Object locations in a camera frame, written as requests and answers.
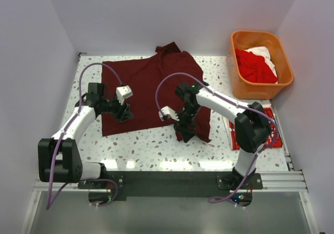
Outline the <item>dark maroon t shirt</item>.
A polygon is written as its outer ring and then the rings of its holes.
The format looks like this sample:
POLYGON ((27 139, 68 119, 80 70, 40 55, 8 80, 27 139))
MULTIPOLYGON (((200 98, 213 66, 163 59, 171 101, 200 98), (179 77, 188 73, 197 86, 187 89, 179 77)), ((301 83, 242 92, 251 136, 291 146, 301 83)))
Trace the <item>dark maroon t shirt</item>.
POLYGON ((144 59, 106 61, 102 67, 102 83, 112 98, 119 82, 123 81, 132 92, 127 101, 133 118, 118 122, 111 114, 102 114, 102 135, 110 136, 142 129, 172 124, 172 120, 161 121, 157 104, 181 109, 183 103, 175 95, 176 87, 194 79, 203 79, 203 70, 190 53, 181 51, 172 42, 156 47, 156 54, 144 59))

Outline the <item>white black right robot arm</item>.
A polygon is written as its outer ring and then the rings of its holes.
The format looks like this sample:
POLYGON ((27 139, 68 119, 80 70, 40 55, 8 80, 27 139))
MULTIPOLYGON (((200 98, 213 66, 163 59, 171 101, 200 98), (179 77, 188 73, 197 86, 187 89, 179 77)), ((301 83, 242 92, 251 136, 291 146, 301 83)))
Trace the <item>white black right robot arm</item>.
POLYGON ((248 177, 255 173, 255 159, 272 134, 269 117, 258 102, 247 104, 234 100, 216 90, 208 91, 199 83, 186 82, 177 86, 175 94, 184 102, 177 112, 174 129, 186 143, 196 133, 195 118, 203 107, 213 110, 233 122, 235 139, 240 147, 238 159, 230 175, 222 178, 222 183, 230 190, 246 184, 248 177))

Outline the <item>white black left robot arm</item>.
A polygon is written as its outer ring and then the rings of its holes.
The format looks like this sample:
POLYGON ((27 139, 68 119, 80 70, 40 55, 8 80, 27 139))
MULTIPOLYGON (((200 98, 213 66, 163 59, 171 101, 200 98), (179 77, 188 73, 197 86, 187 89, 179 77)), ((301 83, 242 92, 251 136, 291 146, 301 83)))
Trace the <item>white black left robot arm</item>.
POLYGON ((106 167, 102 163, 84 163, 78 143, 99 115, 110 114, 118 122, 133 117, 126 99, 133 94, 130 86, 122 84, 112 98, 104 94, 103 83, 89 83, 88 91, 80 96, 71 117, 50 138, 38 143, 39 178, 53 184, 78 183, 83 180, 103 179, 106 167))

